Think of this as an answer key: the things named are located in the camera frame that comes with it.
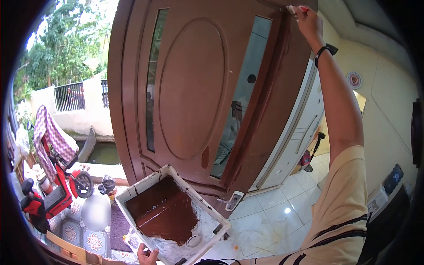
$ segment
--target white plastic tray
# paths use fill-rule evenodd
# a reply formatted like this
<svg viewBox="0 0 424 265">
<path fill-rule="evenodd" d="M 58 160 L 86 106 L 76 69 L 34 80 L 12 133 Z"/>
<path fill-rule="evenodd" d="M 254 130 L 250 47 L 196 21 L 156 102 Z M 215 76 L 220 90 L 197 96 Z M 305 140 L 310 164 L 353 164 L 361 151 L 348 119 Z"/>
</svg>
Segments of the white plastic tray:
<svg viewBox="0 0 424 265">
<path fill-rule="evenodd" d="M 159 178 L 163 179 L 167 175 L 172 176 L 177 186 L 182 191 L 186 192 L 192 199 L 192 206 L 199 220 L 193 228 L 192 234 L 193 236 L 198 235 L 201 238 L 201 241 L 197 246 L 189 247 L 187 244 L 184 244 L 183 246 L 178 247 L 175 241 L 144 235 L 138 230 L 134 218 L 125 206 L 126 201 L 137 196 L 135 190 L 137 190 L 138 194 L 140 194 L 158 183 Z M 128 187 L 128 189 L 126 189 L 122 194 L 117 195 L 115 200 L 125 218 L 145 245 L 150 250 L 154 250 L 155 248 L 159 249 L 158 259 L 165 265 L 175 265 L 182 258 L 187 259 L 183 265 L 194 264 L 206 253 L 206 251 L 208 251 L 209 248 L 219 241 L 219 239 L 231 226 L 230 222 L 212 208 L 209 203 L 207 203 L 188 183 L 186 183 L 170 165 L 162 167 L 159 172 L 154 172 L 136 184 Z M 219 224 L 222 225 L 222 228 L 217 234 L 214 234 L 213 230 Z"/>
</svg>

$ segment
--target hand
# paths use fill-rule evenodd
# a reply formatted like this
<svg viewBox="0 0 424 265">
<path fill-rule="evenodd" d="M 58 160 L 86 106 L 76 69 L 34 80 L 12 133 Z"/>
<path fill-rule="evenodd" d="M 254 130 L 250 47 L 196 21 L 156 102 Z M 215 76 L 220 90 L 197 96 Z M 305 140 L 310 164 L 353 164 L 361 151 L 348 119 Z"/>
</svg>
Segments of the hand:
<svg viewBox="0 0 424 265">
<path fill-rule="evenodd" d="M 297 23 L 299 30 L 305 36 L 313 52 L 316 54 L 319 49 L 325 46 L 323 37 L 322 37 L 322 28 L 323 21 L 318 16 L 318 14 L 313 11 L 308 6 L 302 6 L 303 9 L 307 9 L 306 12 L 303 12 L 300 7 L 295 6 L 294 10 L 296 11 Z"/>
<path fill-rule="evenodd" d="M 155 249 L 151 252 L 150 250 L 144 251 L 145 248 L 146 245 L 144 243 L 141 243 L 138 247 L 138 262 L 140 262 L 140 265 L 156 265 L 159 249 Z"/>
</svg>

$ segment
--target scooter wheel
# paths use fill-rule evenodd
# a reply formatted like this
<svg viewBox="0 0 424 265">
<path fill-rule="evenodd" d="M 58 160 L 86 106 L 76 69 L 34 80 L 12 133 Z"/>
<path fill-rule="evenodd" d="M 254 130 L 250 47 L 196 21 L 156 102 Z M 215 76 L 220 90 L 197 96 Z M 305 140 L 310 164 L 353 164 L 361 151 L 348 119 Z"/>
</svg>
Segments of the scooter wheel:
<svg viewBox="0 0 424 265">
<path fill-rule="evenodd" d="M 82 184 L 74 181 L 78 197 L 83 199 L 90 197 L 94 191 L 93 179 L 90 174 L 87 171 L 81 171 L 75 178 Z"/>
</svg>

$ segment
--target brown door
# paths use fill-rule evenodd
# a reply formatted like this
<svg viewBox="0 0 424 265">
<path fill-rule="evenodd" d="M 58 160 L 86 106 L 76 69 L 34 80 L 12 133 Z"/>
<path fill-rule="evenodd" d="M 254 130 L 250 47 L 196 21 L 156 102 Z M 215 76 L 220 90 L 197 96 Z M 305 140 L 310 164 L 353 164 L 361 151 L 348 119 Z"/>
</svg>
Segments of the brown door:
<svg viewBox="0 0 424 265">
<path fill-rule="evenodd" d="M 293 19 L 280 2 L 119 3 L 109 101 L 130 184 L 170 164 L 229 216 L 216 198 L 229 200 L 253 183 L 290 115 L 310 53 L 299 33 L 291 33 Z M 291 67 L 282 67 L 294 53 Z M 270 105 L 272 94 L 284 107 Z M 272 123 L 263 123 L 264 115 L 281 124 L 258 134 Z M 241 175 L 247 159 L 255 162 Z"/>
</svg>

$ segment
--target paint can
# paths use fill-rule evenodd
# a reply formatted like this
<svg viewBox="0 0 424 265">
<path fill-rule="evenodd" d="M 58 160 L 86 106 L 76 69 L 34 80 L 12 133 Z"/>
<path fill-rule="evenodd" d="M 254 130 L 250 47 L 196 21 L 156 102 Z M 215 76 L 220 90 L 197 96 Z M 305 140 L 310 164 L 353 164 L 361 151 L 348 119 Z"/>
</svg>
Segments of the paint can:
<svg viewBox="0 0 424 265">
<path fill-rule="evenodd" d="M 52 184 L 50 184 L 50 181 L 47 179 L 46 174 L 40 174 L 37 176 L 38 183 L 41 186 L 41 189 L 48 195 L 50 192 L 53 191 Z"/>
<path fill-rule="evenodd" d="M 111 199 L 111 201 L 115 200 L 115 195 L 118 192 L 118 190 L 115 188 L 113 188 L 113 190 L 111 192 L 109 192 L 107 195 L 109 196 L 109 199 Z"/>
</svg>

